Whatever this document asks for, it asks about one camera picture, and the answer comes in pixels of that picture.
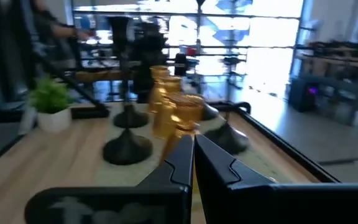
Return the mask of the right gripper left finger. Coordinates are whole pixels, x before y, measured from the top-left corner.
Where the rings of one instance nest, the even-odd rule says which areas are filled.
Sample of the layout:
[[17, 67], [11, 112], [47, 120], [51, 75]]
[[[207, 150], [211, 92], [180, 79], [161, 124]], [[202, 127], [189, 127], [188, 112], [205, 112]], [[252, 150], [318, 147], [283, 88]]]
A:
[[133, 187], [55, 187], [25, 206], [26, 224], [189, 224], [194, 140], [183, 136]]

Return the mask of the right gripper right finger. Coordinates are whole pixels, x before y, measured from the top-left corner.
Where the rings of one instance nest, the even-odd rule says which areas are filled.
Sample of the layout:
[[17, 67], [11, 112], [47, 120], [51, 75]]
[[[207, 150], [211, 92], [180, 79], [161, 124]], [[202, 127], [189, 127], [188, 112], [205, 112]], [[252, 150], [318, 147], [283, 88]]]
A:
[[358, 224], [358, 184], [276, 184], [203, 135], [195, 167], [207, 224]]

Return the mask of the short black candlestick holder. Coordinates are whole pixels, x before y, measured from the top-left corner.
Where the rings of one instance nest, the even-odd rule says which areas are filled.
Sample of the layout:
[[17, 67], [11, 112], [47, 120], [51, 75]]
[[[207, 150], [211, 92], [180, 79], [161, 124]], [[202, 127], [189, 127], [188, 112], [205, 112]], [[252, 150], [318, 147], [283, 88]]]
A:
[[[129, 95], [131, 45], [135, 39], [133, 20], [130, 17], [109, 17], [112, 28], [114, 51], [119, 59], [122, 78], [123, 103], [131, 103]], [[108, 141], [103, 147], [103, 159], [114, 165], [131, 165], [147, 159], [152, 153], [152, 143], [143, 136], [134, 134], [132, 128], [122, 128], [122, 133]]]
[[132, 103], [123, 103], [123, 111], [115, 115], [113, 125], [119, 128], [141, 128], [149, 123], [147, 113], [137, 111]]

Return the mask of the tall black candlestick holder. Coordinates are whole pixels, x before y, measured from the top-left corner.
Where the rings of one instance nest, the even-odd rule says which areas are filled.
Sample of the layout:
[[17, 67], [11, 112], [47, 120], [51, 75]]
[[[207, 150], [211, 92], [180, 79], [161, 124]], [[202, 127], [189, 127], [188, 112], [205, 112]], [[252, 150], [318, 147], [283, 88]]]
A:
[[239, 56], [240, 53], [238, 47], [227, 47], [227, 54], [223, 58], [223, 64], [226, 66], [227, 73], [225, 98], [227, 111], [224, 115], [223, 124], [217, 129], [205, 133], [207, 138], [209, 138], [212, 142], [217, 144], [231, 155], [237, 155], [241, 152], [244, 152], [249, 146], [248, 137], [229, 124], [230, 112], [239, 109], [241, 106], [246, 109], [246, 114], [250, 114], [251, 111], [251, 105], [248, 102], [240, 102], [239, 105], [237, 105], [231, 101], [233, 93], [232, 87], [237, 88], [236, 67], [237, 64], [241, 61]]

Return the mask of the amber ribbed glass candle holder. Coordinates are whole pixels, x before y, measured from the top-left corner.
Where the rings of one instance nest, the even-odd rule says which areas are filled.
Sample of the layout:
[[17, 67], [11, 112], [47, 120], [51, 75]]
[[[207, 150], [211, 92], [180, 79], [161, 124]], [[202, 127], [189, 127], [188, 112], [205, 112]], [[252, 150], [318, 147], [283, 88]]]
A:
[[161, 78], [162, 87], [159, 88], [160, 98], [157, 103], [157, 113], [153, 123], [153, 134], [160, 139], [166, 139], [171, 134], [174, 122], [171, 119], [176, 104], [171, 100], [171, 96], [181, 93], [181, 78], [169, 76]]
[[200, 133], [198, 126], [203, 116], [204, 99], [201, 96], [180, 94], [172, 95], [171, 99], [175, 104], [175, 109], [171, 115], [174, 130], [167, 138], [160, 163], [168, 157], [184, 135], [190, 135], [194, 139], [195, 134]]
[[165, 94], [162, 78], [169, 76], [170, 71], [167, 66], [154, 65], [150, 67], [150, 73], [154, 79], [154, 85], [150, 91], [148, 110], [151, 113], [156, 113], [157, 106], [161, 103], [163, 95]]

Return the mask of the black computer tower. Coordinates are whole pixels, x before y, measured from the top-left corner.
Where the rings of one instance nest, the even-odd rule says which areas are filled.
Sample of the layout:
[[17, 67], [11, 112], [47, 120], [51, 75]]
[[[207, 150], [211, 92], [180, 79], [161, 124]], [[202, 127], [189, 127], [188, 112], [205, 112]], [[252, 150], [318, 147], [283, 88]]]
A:
[[316, 109], [316, 97], [319, 93], [319, 83], [305, 78], [295, 78], [291, 81], [288, 104], [298, 112], [309, 112]]

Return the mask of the green plant in white pot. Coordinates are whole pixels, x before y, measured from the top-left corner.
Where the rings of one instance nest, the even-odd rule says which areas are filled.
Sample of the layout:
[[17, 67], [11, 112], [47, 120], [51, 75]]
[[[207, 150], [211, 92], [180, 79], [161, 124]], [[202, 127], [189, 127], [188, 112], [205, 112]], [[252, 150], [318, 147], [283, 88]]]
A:
[[49, 77], [37, 79], [30, 92], [30, 105], [37, 112], [37, 126], [48, 133], [59, 133], [69, 127], [71, 103], [67, 86]]

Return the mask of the person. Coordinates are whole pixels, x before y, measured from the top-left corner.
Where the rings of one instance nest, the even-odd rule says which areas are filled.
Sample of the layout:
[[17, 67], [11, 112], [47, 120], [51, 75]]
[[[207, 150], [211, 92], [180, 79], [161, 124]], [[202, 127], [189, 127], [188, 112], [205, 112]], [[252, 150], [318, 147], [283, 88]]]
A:
[[88, 40], [94, 32], [61, 23], [49, 11], [44, 0], [29, 2], [40, 42], [45, 46], [45, 58], [60, 70], [78, 68], [80, 53], [75, 49], [75, 45], [78, 40]]

